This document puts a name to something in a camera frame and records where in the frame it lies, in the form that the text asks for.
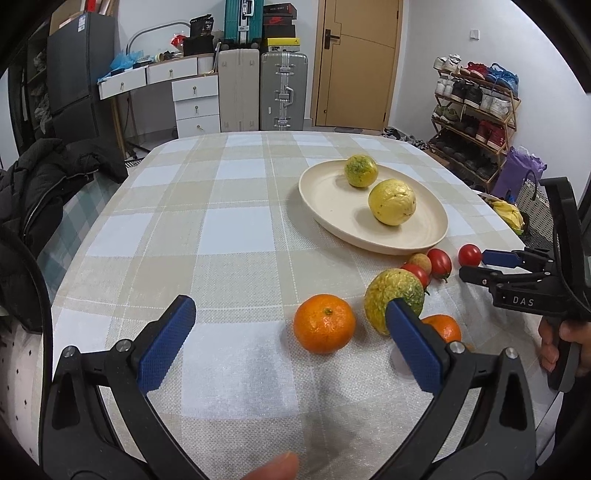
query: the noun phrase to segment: teal suitcase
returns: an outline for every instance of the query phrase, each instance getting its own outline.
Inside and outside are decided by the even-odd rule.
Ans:
[[[226,0],[224,43],[258,48],[262,40],[263,0]]]

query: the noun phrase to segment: drawer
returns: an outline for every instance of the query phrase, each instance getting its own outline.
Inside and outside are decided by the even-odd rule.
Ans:
[[[148,66],[146,78],[148,83],[165,82],[197,74],[197,59],[194,57],[170,60]]]
[[[120,73],[114,77],[106,79],[99,83],[100,98],[109,98],[113,95],[118,95],[123,92],[140,88],[146,85],[146,69],[145,67],[127,70],[127,72]]]
[[[196,116],[219,115],[220,105],[218,97],[216,95],[215,97],[203,97],[175,102],[174,113],[177,120],[194,118]]]
[[[216,134],[220,132],[220,116],[198,116],[177,120],[178,137],[195,137],[203,134]]]
[[[217,95],[217,75],[173,82],[173,100],[175,102],[213,95]]]

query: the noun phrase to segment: door lock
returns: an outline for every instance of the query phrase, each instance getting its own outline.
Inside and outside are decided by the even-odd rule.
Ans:
[[[324,48],[326,50],[330,50],[330,40],[340,40],[338,35],[331,35],[330,29],[327,28],[324,30]]]

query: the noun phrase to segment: human hand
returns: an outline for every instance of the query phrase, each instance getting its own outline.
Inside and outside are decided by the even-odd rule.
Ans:
[[[250,472],[242,480],[294,480],[299,467],[300,461],[295,453],[282,453]]]
[[[540,349],[542,367],[551,372],[558,361],[558,348],[553,345],[554,330],[544,318],[540,322],[538,333],[542,337],[542,347]],[[581,344],[581,358],[577,376],[581,377],[589,373],[591,371],[591,322],[579,323],[566,320],[560,325],[558,335],[565,342]]]

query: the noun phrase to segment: blue gripper pad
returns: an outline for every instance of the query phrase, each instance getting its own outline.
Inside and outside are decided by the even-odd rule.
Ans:
[[[150,322],[138,335],[135,343],[139,349],[145,345],[137,362],[137,381],[146,395],[162,384],[189,332],[195,325],[195,302],[179,295],[156,322]]]
[[[403,299],[388,303],[386,326],[421,390],[437,394],[449,368],[442,338],[433,327],[423,324]]]
[[[494,267],[516,268],[521,265],[521,259],[515,252],[484,250],[482,252],[482,263]]]

